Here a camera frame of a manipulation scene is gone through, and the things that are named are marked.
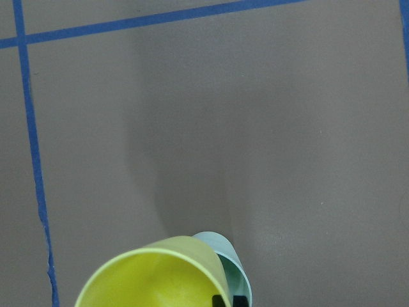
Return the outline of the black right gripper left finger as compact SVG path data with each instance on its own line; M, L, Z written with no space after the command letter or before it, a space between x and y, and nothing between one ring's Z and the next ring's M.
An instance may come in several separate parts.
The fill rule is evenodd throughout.
M213 307L223 307L223 298L220 295L214 295L212 297Z

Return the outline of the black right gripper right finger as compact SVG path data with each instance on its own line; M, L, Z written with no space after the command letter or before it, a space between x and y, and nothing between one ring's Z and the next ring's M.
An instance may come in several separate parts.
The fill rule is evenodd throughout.
M234 295L233 307L248 307L248 298L245 295Z

